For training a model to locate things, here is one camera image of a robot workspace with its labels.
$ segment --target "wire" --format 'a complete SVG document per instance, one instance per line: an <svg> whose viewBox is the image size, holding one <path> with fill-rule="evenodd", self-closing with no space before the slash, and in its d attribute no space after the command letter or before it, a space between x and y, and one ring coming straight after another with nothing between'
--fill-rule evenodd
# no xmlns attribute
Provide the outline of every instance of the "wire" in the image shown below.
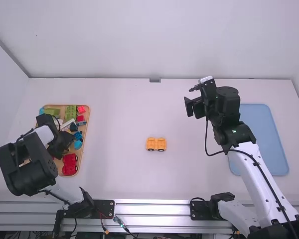
<svg viewBox="0 0 299 239"><path fill-rule="evenodd" d="M133 238L137 238L136 236L134 236L134 235L130 232L129 229L124 228L124 230L125 230L129 235L131 235Z"/></svg>
<svg viewBox="0 0 299 239"><path fill-rule="evenodd" d="M76 221L76 218L74 218L74 221L75 221L75 226L74 226L73 231L71 232L71 236L70 237L76 236L76 235L72 235L74 233L75 229L76 229L76 226L78 225L78 222Z"/></svg>
<svg viewBox="0 0 299 239"><path fill-rule="evenodd" d="M201 201L205 202L205 199L200 198L200 197L192 198L192 199L190 200L190 202L189 202L190 206L192 206L192 202L193 202L194 200L201 200ZM194 206L193 206L193 209L194 209L195 212L199 213L199 210L197 210Z"/></svg>
<svg viewBox="0 0 299 239"><path fill-rule="evenodd" d="M257 168L259 169L259 171L260 171L260 173L262 174L264 180L266 181L266 183L267 183L267 185L268 185L270 191L272 192L272 194L273 194L273 196L274 196L276 202L278 203L278 205L279 205L279 207L280 207L280 210L282 211L283 215L285 216L285 218L286 218L286 220L287 220L287 223L288 223L288 225L289 225L289 227L290 227L290 229L291 229L291 231L292 231L292 233L293 233L295 239L299 239L298 236L297 236L297 234L296 234L296 232L295 232L295 229L294 229L293 225L291 224L291 221L290 221L288 215L286 214L285 208L282 206L282 204L281 204L281 202L280 202L278 196L276 195L276 193L275 193L273 187L271 186L271 184L270 184L268 178L266 177L266 175L265 175L265 173L263 172L262 168L260 167L259 163L254 159L254 157L253 157L252 155L250 155L250 154L244 152L244 151L240 151L240 150L236 150L236 149L228 149L227 151L222 150L222 151L218 151L218 152L216 152L216 153L209 154L209 153L207 152L207 129L208 129L208 118L206 117L205 152L206 152L207 156L211 157L211 156L214 156L214 155L216 155L216 154L225 153L225 152L229 152L229 151L230 151L230 152L242 153L242 154L248 156L249 158L251 158L252 161L254 162L254 165L257 166Z"/></svg>
<svg viewBox="0 0 299 239"><path fill-rule="evenodd" d="M56 198L56 199L58 199L58 200L64 202L64 204L67 204L67 205L69 205L69 206L71 205L71 204L69 203L69 201L66 201L65 199L60 198L59 196L55 195L55 194L52 193L51 191L48 191L48 190L40 190L40 191L38 191L38 193L45 193L46 195L49 195L49 194L50 194L52 197L54 197L54 198Z"/></svg>
<svg viewBox="0 0 299 239"><path fill-rule="evenodd" d="M59 122L59 120L57 119L57 117L55 117L55 116L53 116L53 115L51 115L52 117L54 117L55 119L56 119L56 121L58 122L58 125L59 125L59 132L61 131L61 125L60 125L60 122Z"/></svg>
<svg viewBox="0 0 299 239"><path fill-rule="evenodd" d="M102 215L104 218L106 218L106 219L113 219L113 217L107 217L107 216L105 216L103 213L101 213L100 211L99 211L99 214L100 215Z"/></svg>

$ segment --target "wooden tray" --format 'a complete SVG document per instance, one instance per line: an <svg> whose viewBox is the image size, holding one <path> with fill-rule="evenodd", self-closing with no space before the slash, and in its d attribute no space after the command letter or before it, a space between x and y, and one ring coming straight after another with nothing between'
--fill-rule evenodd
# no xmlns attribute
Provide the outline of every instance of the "wooden tray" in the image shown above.
<svg viewBox="0 0 299 239"><path fill-rule="evenodd" d="M63 119L63 123L66 123L66 121L64 120L64 117L65 117L65 107L67 107L67 106L69 106L69 105L45 105L45 106L43 106L43 108L44 109L46 109L46 108L60 109L60 119ZM82 147L79 150L75 150L74 145L71 144L71 146L69 148L69 152L66 153L66 154L75 153L78 156L78 161L76 162L76 166L78 167L78 171L75 174L71 175L71 176L64 176L63 173L62 173L62 167L64 166L62 159L59 160L57 158L54 158L53 161L54 161L54 163L55 163L55 165L58 169L58 174L61 177L73 177L80 170L80 165L81 165L81 161L82 161L83 147L84 147L84 143L85 143L85 135L86 135L87 127L88 127L88 123L89 123L90 108L86 105L77 105L77 106L84 106L84 108L85 108L85 113L83 113L83 114L77 113L78 116L84 116L84 121L86 121L86 125L78 126L78 131L82 131L83 143L82 143Z"/></svg>

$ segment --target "red toy block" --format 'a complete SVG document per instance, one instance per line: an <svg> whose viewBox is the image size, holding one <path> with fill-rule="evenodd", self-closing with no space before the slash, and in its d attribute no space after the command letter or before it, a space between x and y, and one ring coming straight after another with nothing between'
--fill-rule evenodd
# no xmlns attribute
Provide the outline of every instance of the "red toy block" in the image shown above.
<svg viewBox="0 0 299 239"><path fill-rule="evenodd" d="M75 166L76 162L78 161L78 156L75 153L67 154L63 156L62 159L64 166Z"/></svg>
<svg viewBox="0 0 299 239"><path fill-rule="evenodd" d="M83 114L83 113L85 113L84 106L79 106L79 107L78 107L78 112L79 112L79 114Z"/></svg>
<svg viewBox="0 0 299 239"><path fill-rule="evenodd" d="M77 121L77 122L84 121L84 116L77 116L77 117L76 117L76 121Z"/></svg>
<svg viewBox="0 0 299 239"><path fill-rule="evenodd" d="M78 166L76 166L76 165L70 165L70 166L64 165L62 167L62 173L63 173L64 176L72 176L77 171L78 171Z"/></svg>

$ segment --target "orange toy car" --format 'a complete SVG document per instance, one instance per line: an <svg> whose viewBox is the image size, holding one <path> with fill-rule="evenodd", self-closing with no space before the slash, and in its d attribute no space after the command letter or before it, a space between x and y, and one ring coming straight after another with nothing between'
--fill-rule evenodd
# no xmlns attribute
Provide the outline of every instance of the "orange toy car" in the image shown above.
<svg viewBox="0 0 299 239"><path fill-rule="evenodd" d="M166 139L164 138L148 138L146 141L146 150L154 151L158 150L163 152L166 150Z"/></svg>

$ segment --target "toy car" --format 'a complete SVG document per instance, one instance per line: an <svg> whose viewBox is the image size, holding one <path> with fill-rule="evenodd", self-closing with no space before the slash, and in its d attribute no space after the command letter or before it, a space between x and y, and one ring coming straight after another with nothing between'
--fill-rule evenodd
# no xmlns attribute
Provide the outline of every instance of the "toy car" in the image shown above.
<svg viewBox="0 0 299 239"><path fill-rule="evenodd" d="M156 138L148 138L146 141L146 149L154 151L156 149Z"/></svg>
<svg viewBox="0 0 299 239"><path fill-rule="evenodd" d="M64 176L72 176L78 171L78 166L76 165L64 165L62 168L62 173Z"/></svg>
<svg viewBox="0 0 299 239"><path fill-rule="evenodd" d="M67 154L63 156L62 159L64 166L75 165L78 161L78 156L75 153Z"/></svg>
<svg viewBox="0 0 299 239"><path fill-rule="evenodd" d="M159 152L163 152L166 150L166 139L158 138L156 142L156 148Z"/></svg>
<svg viewBox="0 0 299 239"><path fill-rule="evenodd" d="M158 150L163 152L166 150L166 139L164 138L148 138L146 141L146 150L154 151Z"/></svg>

